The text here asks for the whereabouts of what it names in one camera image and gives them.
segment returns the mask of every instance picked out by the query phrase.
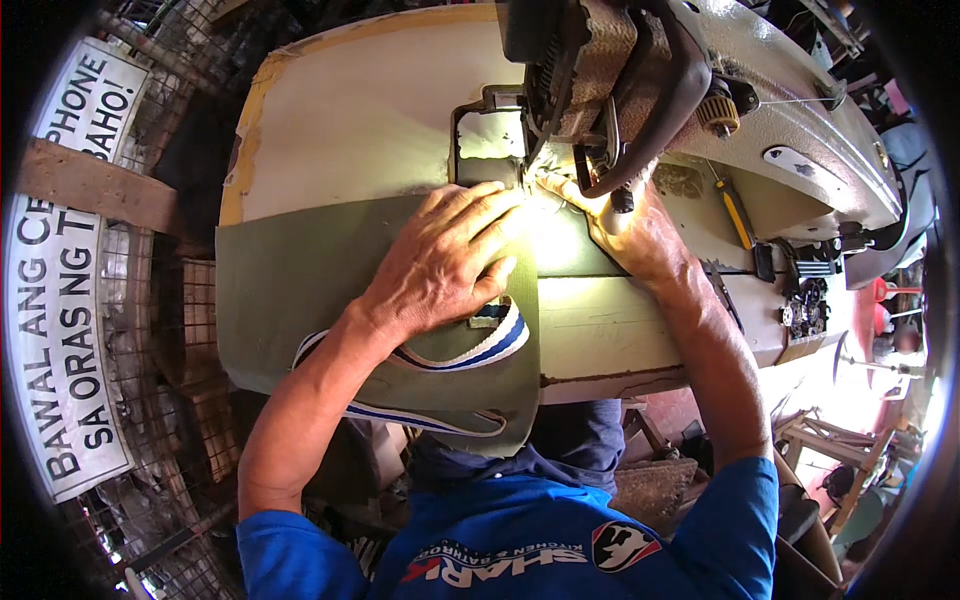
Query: green fabric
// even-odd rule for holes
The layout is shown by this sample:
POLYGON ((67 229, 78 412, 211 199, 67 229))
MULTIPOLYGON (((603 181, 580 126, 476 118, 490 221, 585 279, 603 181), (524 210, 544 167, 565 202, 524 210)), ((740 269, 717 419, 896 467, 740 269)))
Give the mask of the green fabric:
MULTIPOLYGON (((269 394, 289 372, 308 334, 330 328, 367 289, 380 260, 423 196, 336 204, 217 229, 217 339, 220 358, 240 388, 269 394)), ((427 373, 383 363, 357 394, 373 406, 402 408, 470 426, 473 410, 507 418, 492 438, 438 439, 485 456, 512 456, 526 441, 540 392, 537 268, 526 240, 504 254, 517 257, 507 294, 530 329, 515 354, 461 372, 427 373)), ((490 334, 466 324, 418 336, 410 348, 447 360, 490 334)))

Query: striped strap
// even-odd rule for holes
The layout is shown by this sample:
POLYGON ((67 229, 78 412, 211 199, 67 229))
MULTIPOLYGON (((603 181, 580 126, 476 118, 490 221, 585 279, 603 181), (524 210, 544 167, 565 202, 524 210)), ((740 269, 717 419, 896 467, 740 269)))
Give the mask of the striped strap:
MULTIPOLYGON (((490 363, 510 356, 526 344, 530 338, 530 330, 523 321, 519 308, 509 296, 501 296, 477 312, 468 321, 470 327, 493 328, 487 338, 470 350, 456 358, 445 361, 432 361, 413 352, 406 345, 396 348, 387 358, 396 365, 421 372, 454 372, 483 367, 490 363)), ((307 356, 320 344, 327 331, 308 335, 297 348, 294 356, 293 369, 298 367, 307 356)), ((473 437, 492 437, 503 431, 507 421, 496 413, 489 411, 474 411, 473 420, 478 426, 464 427, 453 425, 436 417, 428 417, 400 409, 387 409, 370 406, 354 400, 347 407, 347 415, 370 420, 387 420, 399 422, 428 431, 441 433, 455 433, 473 437)))

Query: industrial sewing machine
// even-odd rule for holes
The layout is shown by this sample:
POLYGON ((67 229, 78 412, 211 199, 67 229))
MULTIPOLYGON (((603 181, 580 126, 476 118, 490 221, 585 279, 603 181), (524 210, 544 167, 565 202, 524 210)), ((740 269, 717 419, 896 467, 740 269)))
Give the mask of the industrial sewing machine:
MULTIPOLYGON (((465 111, 519 111, 518 181, 566 165, 584 196, 610 193, 627 213, 666 151, 730 182, 756 239, 836 258, 902 235, 895 169, 845 82, 736 2, 509 0, 497 11, 523 85, 485 88, 454 113, 454 131, 465 111)), ((490 174, 483 161, 451 168, 458 180, 490 174)))

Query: blue t-shirt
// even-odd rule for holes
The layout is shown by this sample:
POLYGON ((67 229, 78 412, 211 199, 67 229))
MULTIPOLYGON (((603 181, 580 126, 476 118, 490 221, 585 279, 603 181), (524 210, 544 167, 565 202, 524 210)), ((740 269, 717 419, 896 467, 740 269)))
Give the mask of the blue t-shirt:
POLYGON ((252 598, 769 598, 777 472, 720 470, 670 542, 610 496, 528 475, 415 494, 372 583, 349 550, 294 513, 237 525, 252 598))

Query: white sign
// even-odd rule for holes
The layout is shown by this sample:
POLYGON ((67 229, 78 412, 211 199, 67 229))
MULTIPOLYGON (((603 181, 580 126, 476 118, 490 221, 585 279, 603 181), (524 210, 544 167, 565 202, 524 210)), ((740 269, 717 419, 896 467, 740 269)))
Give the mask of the white sign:
POLYGON ((5 269, 8 360, 36 465, 62 502, 133 462, 104 379, 101 218, 19 195, 5 269))
POLYGON ((114 161, 149 75, 114 52, 93 37, 77 44, 47 96, 34 135, 114 161))
MULTIPOLYGON (((34 135, 114 161, 149 71, 104 42, 78 42, 34 135)), ((47 491, 62 502, 133 466, 108 398, 97 310, 103 219, 14 197, 4 319, 20 417, 47 491)))

